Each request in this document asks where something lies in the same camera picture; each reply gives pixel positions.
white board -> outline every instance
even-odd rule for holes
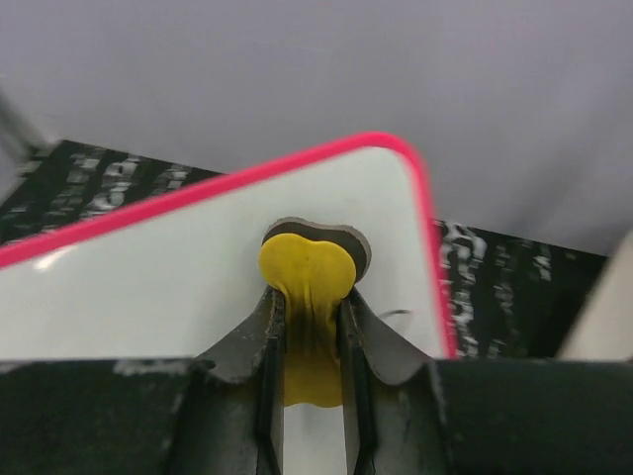
[[[423,167],[404,142],[364,134],[0,249],[0,359],[196,355],[251,313],[261,240],[289,216],[360,231],[372,262],[357,287],[374,312],[409,311],[396,330],[454,356]],[[342,411],[321,410],[336,432],[304,426],[315,411],[286,411],[286,433],[304,436],[286,438],[287,474],[310,473],[292,444],[344,473]]]

yellow sponge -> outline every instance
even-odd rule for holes
[[[323,232],[323,240],[274,234],[259,253],[262,276],[286,300],[285,406],[342,404],[336,313],[358,269],[351,253]]]

red border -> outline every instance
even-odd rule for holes
[[[446,298],[441,291],[440,282],[444,276],[439,264],[439,236],[432,221],[432,201],[429,193],[429,183],[426,169],[418,153],[405,141],[381,132],[368,132],[356,136],[327,143],[305,151],[300,151],[286,157],[248,168],[231,175],[206,180],[196,185],[188,186],[180,191],[151,198],[138,204],[129,205],[121,210],[95,218],[91,221],[77,223],[45,235],[29,237],[23,241],[0,247],[0,268],[38,255],[50,252],[58,247],[73,244],[89,238],[109,233],[126,226],[148,220],[164,213],[207,200],[228,191],[263,181],[273,176],[286,173],[297,168],[311,165],[318,161],[331,158],[333,155],[346,153],[364,146],[379,146],[397,152],[407,163],[411,172],[413,188],[416,193],[420,216],[420,227],[428,235],[427,253],[433,257],[431,272],[436,276],[436,306],[441,317],[444,331],[444,346],[446,354],[453,358],[457,356],[457,342]]]

white surface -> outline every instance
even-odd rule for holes
[[[439,218],[612,252],[631,45],[631,0],[7,0],[0,83],[63,137],[217,171],[393,132]]]
[[[2,269],[0,359],[197,354],[253,310],[261,239],[286,216],[363,233],[361,293],[410,310],[396,330],[443,354],[406,164],[372,147]],[[285,429],[288,475],[345,472],[340,408],[289,408]]]
[[[633,234],[626,237],[609,259],[559,357],[581,360],[633,357]]]

